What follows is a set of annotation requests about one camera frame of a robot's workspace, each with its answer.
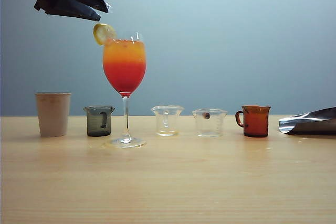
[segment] wine glass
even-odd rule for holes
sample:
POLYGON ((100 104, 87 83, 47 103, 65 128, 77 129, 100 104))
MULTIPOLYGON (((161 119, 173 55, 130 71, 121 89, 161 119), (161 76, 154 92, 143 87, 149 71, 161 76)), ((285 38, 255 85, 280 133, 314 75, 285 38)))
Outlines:
POLYGON ((111 40, 104 45, 103 68, 105 76, 121 95, 124 109, 124 130, 121 137, 110 144, 120 148, 139 147, 146 142, 129 132, 128 103, 130 95, 141 83, 146 71, 145 46, 139 33, 111 40))

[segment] silver foil bag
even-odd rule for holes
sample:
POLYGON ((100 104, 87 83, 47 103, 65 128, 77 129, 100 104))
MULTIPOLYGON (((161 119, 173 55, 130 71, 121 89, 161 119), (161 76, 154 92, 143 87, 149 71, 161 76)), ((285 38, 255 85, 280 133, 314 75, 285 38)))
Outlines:
POLYGON ((286 134, 336 135, 336 107, 280 119, 279 131, 286 134))

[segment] brown glass mug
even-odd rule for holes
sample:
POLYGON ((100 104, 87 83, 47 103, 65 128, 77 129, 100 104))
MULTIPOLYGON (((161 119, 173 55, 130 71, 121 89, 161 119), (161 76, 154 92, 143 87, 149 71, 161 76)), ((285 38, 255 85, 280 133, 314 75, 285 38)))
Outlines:
POLYGON ((244 135, 251 137, 265 137, 268 135, 268 112, 270 106, 246 105, 243 110, 236 112, 236 122, 244 128, 244 135), (244 123, 240 121, 240 114, 244 115, 244 123))

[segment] glass stem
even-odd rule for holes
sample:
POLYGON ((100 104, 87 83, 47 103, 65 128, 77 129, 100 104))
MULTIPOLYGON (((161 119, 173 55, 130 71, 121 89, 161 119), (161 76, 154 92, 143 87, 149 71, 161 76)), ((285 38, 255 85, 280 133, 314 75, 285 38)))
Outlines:
POLYGON ((124 132, 123 132, 123 143, 130 143, 131 142, 131 135, 128 129, 128 97, 123 97, 123 105, 124 105, 124 132))

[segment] clear measuring beaker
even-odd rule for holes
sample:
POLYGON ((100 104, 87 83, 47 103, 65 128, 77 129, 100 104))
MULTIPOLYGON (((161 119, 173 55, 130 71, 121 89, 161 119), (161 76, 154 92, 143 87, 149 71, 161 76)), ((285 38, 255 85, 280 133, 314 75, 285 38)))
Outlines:
POLYGON ((221 109, 198 109, 193 115, 196 120, 198 136, 222 136, 223 118, 227 111, 221 109))
POLYGON ((112 106, 85 107, 88 136, 107 136, 111 134, 112 106))
POLYGON ((160 136, 173 136, 179 131, 177 117, 184 110, 178 105, 160 105, 152 108, 156 116, 156 133, 160 136))

